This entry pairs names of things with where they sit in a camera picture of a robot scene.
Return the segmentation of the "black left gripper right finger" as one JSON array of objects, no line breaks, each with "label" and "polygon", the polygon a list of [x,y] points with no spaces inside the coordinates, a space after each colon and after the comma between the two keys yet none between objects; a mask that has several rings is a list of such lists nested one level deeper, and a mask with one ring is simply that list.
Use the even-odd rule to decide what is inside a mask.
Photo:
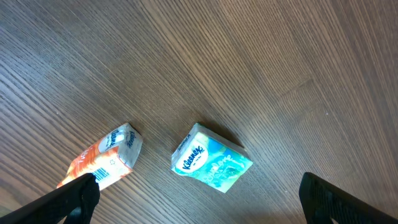
[{"label": "black left gripper right finger", "polygon": [[309,224],[397,224],[396,218],[368,205],[311,172],[304,173],[298,194]]}]

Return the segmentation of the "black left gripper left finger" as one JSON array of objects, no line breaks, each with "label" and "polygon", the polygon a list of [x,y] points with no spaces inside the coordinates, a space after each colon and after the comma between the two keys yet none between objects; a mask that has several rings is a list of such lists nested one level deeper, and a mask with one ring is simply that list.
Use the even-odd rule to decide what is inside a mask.
[{"label": "black left gripper left finger", "polygon": [[87,224],[99,199],[96,177],[88,173],[1,217],[1,223]]}]

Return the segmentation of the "orange white small box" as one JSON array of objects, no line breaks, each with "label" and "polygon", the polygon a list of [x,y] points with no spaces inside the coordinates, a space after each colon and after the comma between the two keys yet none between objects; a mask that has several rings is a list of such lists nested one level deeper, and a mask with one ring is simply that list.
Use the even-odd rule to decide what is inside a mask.
[{"label": "orange white small box", "polygon": [[142,136],[125,123],[85,149],[70,164],[58,188],[92,173],[103,190],[132,172],[143,143]]}]

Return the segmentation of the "teal white small box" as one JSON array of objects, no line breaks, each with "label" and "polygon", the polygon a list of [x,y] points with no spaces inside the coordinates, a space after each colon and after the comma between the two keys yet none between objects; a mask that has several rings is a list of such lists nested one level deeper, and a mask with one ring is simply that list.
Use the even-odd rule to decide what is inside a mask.
[{"label": "teal white small box", "polygon": [[226,193],[252,165],[242,147],[195,123],[172,154],[170,169]]}]

